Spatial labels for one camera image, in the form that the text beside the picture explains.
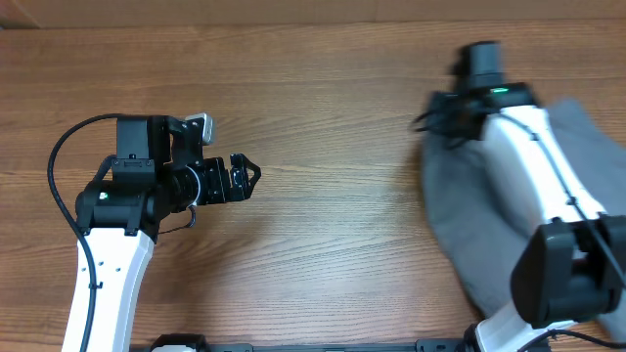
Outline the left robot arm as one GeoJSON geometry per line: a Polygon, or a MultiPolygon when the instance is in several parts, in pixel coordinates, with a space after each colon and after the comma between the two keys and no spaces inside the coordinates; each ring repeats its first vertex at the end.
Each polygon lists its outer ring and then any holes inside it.
{"type": "Polygon", "coordinates": [[[71,127],[51,151],[47,166],[53,199],[77,237],[77,274],[65,351],[128,351],[141,282],[168,215],[251,197],[261,177],[244,154],[206,158],[214,136],[205,112],[169,115],[114,113],[116,152],[68,211],[55,183],[54,165],[71,127]]]}

